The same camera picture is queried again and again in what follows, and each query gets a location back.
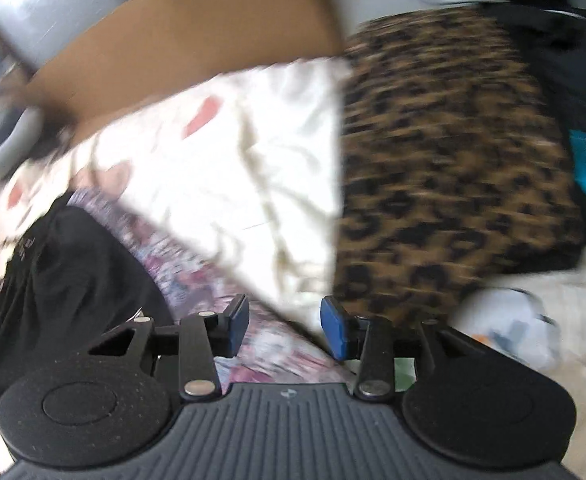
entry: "black garment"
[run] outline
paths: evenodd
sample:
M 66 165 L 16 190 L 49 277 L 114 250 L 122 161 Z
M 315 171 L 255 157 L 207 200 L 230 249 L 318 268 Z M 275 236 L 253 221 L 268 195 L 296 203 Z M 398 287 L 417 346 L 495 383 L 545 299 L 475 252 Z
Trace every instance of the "black garment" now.
M 22 375 L 85 348 L 139 309 L 171 324 L 153 279 L 84 210 L 57 199 L 24 234 L 0 289 L 0 397 Z
M 586 10 L 567 9 L 586 17 Z M 586 20 L 515 4 L 491 4 L 484 14 L 497 19 L 539 81 L 570 153 L 569 131 L 586 133 Z M 586 195 L 573 197 L 582 211 L 586 243 Z

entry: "leopard print garment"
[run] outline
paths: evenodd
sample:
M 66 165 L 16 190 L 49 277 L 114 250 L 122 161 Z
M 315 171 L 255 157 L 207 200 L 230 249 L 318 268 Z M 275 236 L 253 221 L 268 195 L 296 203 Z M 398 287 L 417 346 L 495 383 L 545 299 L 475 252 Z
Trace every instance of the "leopard print garment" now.
M 481 277 L 580 242 L 573 178 L 506 33 L 464 7 L 370 22 L 349 43 L 334 294 L 408 327 Z

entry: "cardboard flap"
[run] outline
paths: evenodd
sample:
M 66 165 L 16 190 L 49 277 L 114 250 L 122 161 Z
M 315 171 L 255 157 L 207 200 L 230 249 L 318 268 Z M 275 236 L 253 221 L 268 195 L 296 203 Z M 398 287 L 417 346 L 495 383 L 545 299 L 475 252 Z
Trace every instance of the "cardboard flap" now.
M 323 0 L 130 0 L 43 66 L 27 92 L 50 112 L 95 122 L 218 73 L 341 51 Z

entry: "white cloth with red print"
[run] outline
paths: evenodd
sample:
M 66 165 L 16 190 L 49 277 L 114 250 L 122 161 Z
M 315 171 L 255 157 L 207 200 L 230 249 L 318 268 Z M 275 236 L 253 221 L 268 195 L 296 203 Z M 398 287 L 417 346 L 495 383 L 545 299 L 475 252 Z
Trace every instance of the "white cloth with red print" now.
M 99 186 L 320 333 L 341 214 L 341 59 L 219 75 L 123 117 L 0 188 L 0 277 L 17 240 L 70 187 Z

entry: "pink floral garment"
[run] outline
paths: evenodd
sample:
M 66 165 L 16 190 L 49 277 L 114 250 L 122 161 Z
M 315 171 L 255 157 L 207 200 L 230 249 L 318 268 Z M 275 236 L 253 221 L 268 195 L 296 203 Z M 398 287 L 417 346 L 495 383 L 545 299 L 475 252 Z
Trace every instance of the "pink floral garment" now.
M 122 210 L 96 189 L 80 189 L 68 202 L 87 211 L 142 263 L 177 321 L 193 312 L 222 312 L 241 288 L 214 265 Z M 265 306 L 251 300 L 251 319 L 240 352 L 215 358 L 224 391 L 230 383 L 350 383 L 354 376 L 298 335 Z

